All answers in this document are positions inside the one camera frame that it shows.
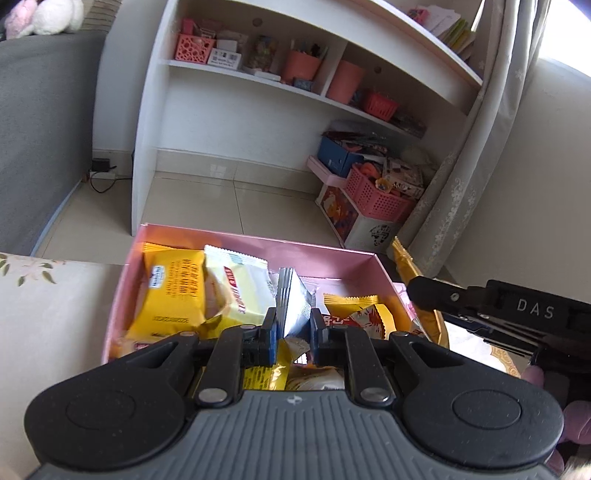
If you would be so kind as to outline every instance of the pink basket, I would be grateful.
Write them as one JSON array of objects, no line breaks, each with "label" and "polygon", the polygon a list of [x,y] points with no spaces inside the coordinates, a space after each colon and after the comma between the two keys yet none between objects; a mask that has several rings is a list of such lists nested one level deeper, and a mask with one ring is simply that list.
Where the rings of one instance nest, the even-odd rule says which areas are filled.
[{"label": "pink basket", "polygon": [[404,223],[413,211],[416,202],[384,193],[378,190],[371,180],[359,171],[360,164],[351,167],[345,191],[351,197],[359,211],[366,217],[386,222]]},{"label": "pink basket", "polygon": [[389,122],[398,104],[376,92],[368,92],[363,101],[363,111],[384,122]]},{"label": "pink basket", "polygon": [[192,63],[207,63],[215,42],[212,38],[180,34],[174,59]]}]

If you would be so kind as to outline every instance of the book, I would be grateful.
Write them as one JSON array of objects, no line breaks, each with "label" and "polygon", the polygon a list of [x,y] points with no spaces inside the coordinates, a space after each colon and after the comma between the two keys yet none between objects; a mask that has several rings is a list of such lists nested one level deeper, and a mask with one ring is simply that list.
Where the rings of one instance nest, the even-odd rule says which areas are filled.
[{"label": "book", "polygon": [[445,38],[442,40],[442,42],[445,43],[445,45],[447,45],[448,47],[450,45],[452,45],[457,40],[457,38],[462,34],[462,31],[464,30],[465,26],[466,26],[466,20],[461,18],[450,29],[449,33],[445,36]]},{"label": "book", "polygon": [[429,17],[431,17],[432,12],[435,12],[435,15],[441,17],[441,20],[437,23],[437,25],[433,27],[432,30],[430,30],[430,32],[436,37],[439,37],[442,33],[449,30],[449,28],[461,18],[460,14],[455,13],[453,10],[441,8],[437,5],[429,5],[427,10],[429,10]]},{"label": "book", "polygon": [[465,48],[472,45],[476,38],[476,32],[468,32],[467,37],[454,50],[456,53],[461,53]]},{"label": "book", "polygon": [[460,58],[463,61],[468,61],[468,59],[472,56],[472,52],[474,51],[474,44],[471,43],[468,47],[466,47],[461,53]]}]

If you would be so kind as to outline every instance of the floral cushion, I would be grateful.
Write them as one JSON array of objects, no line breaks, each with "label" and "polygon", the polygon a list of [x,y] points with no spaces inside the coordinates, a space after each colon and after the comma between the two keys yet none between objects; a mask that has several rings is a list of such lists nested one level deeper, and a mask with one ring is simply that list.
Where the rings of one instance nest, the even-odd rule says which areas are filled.
[{"label": "floral cushion", "polygon": [[0,470],[37,465],[22,419],[42,390],[100,364],[120,265],[0,253]]}]

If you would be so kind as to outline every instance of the power adapter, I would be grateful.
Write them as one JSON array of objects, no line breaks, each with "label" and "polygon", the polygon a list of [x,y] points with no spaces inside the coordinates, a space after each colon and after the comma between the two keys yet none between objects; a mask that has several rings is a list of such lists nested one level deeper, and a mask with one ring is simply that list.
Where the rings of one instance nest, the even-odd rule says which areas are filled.
[{"label": "power adapter", "polygon": [[109,172],[111,171],[111,159],[110,158],[93,158],[91,171],[95,172]]}]

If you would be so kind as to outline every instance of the plush toy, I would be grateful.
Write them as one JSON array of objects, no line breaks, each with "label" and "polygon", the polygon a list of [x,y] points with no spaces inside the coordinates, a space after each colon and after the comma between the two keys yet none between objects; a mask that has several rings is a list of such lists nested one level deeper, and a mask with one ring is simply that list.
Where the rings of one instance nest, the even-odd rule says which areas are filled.
[{"label": "plush toy", "polygon": [[10,10],[4,21],[7,40],[21,36],[23,30],[31,24],[35,10],[37,10],[37,0],[21,0]]},{"label": "plush toy", "polygon": [[79,30],[84,21],[82,0],[44,0],[39,4],[31,23],[19,35],[56,35]]},{"label": "plush toy", "polygon": [[[536,365],[528,366],[521,375],[523,380],[540,388],[544,387],[544,377],[544,371]],[[584,400],[571,402],[564,408],[563,415],[564,430],[558,442],[571,441],[578,445],[591,445],[591,402]],[[552,452],[546,465],[558,474],[565,471],[564,460],[558,450]],[[591,480],[591,466],[587,465],[584,469],[571,469],[562,478]]]}]

